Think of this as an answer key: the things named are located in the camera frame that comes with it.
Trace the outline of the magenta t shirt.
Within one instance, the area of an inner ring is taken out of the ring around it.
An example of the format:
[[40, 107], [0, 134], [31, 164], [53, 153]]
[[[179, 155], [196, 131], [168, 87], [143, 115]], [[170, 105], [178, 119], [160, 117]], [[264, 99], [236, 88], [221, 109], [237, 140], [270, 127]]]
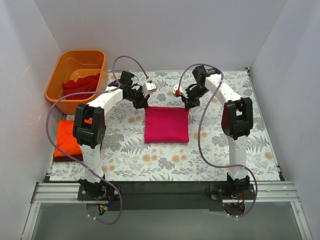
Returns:
[[145, 109], [146, 144], [189, 142], [189, 111], [183, 107], [150, 106]]

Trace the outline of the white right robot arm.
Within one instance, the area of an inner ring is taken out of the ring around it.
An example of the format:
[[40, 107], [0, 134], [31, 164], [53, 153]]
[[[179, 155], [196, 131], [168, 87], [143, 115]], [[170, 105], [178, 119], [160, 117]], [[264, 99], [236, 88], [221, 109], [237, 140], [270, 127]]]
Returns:
[[244, 195], [250, 188], [250, 179], [254, 174], [247, 167], [246, 145], [254, 125], [253, 102], [249, 97], [237, 94], [224, 82], [224, 73], [209, 64], [192, 64], [192, 75], [195, 83], [184, 91], [179, 88], [175, 91], [181, 97], [184, 108], [190, 110], [200, 106], [200, 98], [207, 92], [212, 93], [223, 107], [221, 129], [227, 137], [229, 149], [229, 164], [227, 180], [223, 194], [232, 199]]

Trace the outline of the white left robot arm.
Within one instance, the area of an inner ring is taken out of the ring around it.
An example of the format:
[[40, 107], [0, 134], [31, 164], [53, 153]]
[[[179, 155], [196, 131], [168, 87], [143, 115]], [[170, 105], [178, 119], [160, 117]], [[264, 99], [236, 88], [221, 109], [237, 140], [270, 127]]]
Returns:
[[104, 200], [113, 192], [102, 180], [105, 178], [101, 160], [101, 145], [106, 133], [105, 115], [122, 100], [132, 102], [136, 109], [145, 109], [150, 93], [157, 90], [149, 77], [143, 85], [134, 84], [133, 78], [133, 73], [123, 71], [120, 79], [111, 82], [96, 99], [76, 107], [72, 134], [80, 146], [85, 167], [84, 179], [78, 182], [83, 192], [95, 200]]

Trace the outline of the floral patterned table mat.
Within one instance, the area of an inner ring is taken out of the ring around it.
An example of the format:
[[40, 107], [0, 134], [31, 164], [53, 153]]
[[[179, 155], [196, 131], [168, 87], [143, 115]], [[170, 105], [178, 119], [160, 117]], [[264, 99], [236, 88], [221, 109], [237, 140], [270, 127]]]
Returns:
[[[179, 83], [182, 71], [149, 71], [157, 91], [148, 100], [149, 107], [184, 107], [174, 97], [172, 87]], [[280, 181], [278, 161], [257, 105], [250, 77], [246, 71], [225, 71], [224, 82], [242, 97], [253, 102], [253, 129], [246, 145], [246, 165], [257, 181]], [[147, 144], [144, 141], [145, 110], [135, 109], [123, 100], [106, 115], [106, 133], [101, 147], [103, 171], [108, 181], [225, 181], [227, 169], [207, 165], [199, 154], [198, 129], [203, 110], [212, 96], [200, 99], [200, 107], [189, 111], [187, 144]], [[229, 164], [228, 140], [221, 129], [223, 108], [212, 99], [200, 130], [201, 149], [214, 165]], [[78, 181], [85, 168], [77, 162], [54, 162], [50, 181]]]

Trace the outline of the red t shirt in bin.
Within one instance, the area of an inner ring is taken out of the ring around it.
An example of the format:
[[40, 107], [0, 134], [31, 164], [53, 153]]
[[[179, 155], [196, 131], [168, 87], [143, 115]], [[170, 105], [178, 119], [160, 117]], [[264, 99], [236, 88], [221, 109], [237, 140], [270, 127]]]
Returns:
[[94, 92], [97, 90], [99, 79], [100, 74], [98, 73], [96, 75], [88, 75], [83, 78], [78, 78], [77, 81], [69, 80], [61, 86], [65, 96], [74, 93], [86, 92], [86, 94], [68, 96], [66, 98], [67, 100], [85, 100], [93, 95], [92, 93], [88, 94], [88, 92]]

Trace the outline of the orange plastic bin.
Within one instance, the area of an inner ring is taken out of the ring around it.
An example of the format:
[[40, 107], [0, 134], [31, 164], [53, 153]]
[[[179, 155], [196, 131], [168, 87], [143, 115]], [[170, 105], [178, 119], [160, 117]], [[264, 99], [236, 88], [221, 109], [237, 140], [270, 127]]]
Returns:
[[[63, 83], [69, 80], [75, 82], [78, 78], [84, 78], [90, 75], [100, 74], [96, 91], [106, 89], [108, 82], [108, 73], [105, 72], [106, 55], [103, 51], [97, 49], [79, 49], [70, 50], [63, 53], [58, 59], [54, 71], [51, 75], [45, 97], [52, 103], [65, 96], [62, 88]], [[64, 114], [73, 115], [79, 104], [87, 104], [97, 98], [97, 94], [83, 100], [67, 100], [66, 98], [57, 103]]]

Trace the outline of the folded dark red t shirt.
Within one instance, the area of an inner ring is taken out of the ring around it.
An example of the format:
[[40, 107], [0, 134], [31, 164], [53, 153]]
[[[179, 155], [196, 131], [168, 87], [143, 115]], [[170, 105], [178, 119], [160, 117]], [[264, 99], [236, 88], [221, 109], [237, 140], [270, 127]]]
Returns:
[[[68, 141], [57, 141], [56, 145], [58, 148], [63, 150], [65, 153], [70, 155], [71, 157], [77, 159], [78, 161], [83, 161], [83, 155], [80, 148], [80, 145], [78, 144], [77, 140], [75, 138], [69, 139]], [[54, 162], [72, 162], [73, 160], [63, 154], [61, 151], [59, 151], [57, 148], [54, 149], [53, 152], [53, 161]]]

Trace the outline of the folded orange t shirt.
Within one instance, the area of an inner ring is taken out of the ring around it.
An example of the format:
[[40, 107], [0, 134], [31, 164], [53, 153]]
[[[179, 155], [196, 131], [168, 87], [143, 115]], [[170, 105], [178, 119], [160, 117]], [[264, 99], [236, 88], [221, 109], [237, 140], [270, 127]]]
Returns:
[[57, 126], [56, 146], [70, 156], [81, 155], [77, 139], [73, 136], [74, 121], [62, 119]]

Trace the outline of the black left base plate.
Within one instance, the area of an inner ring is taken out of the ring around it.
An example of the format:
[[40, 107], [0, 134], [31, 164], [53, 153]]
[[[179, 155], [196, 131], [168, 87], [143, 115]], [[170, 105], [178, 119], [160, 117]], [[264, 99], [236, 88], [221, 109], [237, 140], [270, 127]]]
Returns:
[[79, 201], [119, 201], [117, 191], [108, 185], [91, 184], [81, 185], [78, 190], [77, 200]]

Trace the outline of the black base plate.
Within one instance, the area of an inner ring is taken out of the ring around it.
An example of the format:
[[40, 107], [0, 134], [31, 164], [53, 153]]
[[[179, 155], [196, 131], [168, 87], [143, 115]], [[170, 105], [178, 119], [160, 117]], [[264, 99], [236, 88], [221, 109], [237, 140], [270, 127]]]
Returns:
[[249, 184], [249, 187], [232, 189], [224, 181], [210, 183], [204, 193], [212, 200], [239, 200], [243, 198], [253, 200], [255, 197], [255, 190], [252, 184]]
[[117, 191], [108, 185], [91, 184], [81, 185], [78, 190], [77, 200], [79, 201], [119, 201]]

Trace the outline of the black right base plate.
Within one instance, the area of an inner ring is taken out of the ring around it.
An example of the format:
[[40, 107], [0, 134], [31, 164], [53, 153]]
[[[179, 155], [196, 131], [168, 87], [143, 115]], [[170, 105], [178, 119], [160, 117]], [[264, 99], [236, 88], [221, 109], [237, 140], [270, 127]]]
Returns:
[[252, 184], [249, 184], [249, 187], [232, 189], [224, 181], [210, 183], [204, 193], [212, 200], [239, 200], [243, 198], [253, 200], [255, 197], [255, 190]]

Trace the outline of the aluminium frame rail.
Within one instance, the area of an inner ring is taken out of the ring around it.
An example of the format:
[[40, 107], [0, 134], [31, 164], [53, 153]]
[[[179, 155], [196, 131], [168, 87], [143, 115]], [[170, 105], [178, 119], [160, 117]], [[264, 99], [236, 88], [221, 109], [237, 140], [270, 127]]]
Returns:
[[[122, 198], [130, 197], [209, 197], [205, 189], [217, 181], [116, 181]], [[254, 199], [257, 202], [298, 202], [300, 200], [295, 184], [290, 181], [260, 181], [253, 183]], [[102, 200], [77, 200], [79, 187], [76, 182], [38, 183], [35, 187], [33, 203], [94, 203]]]

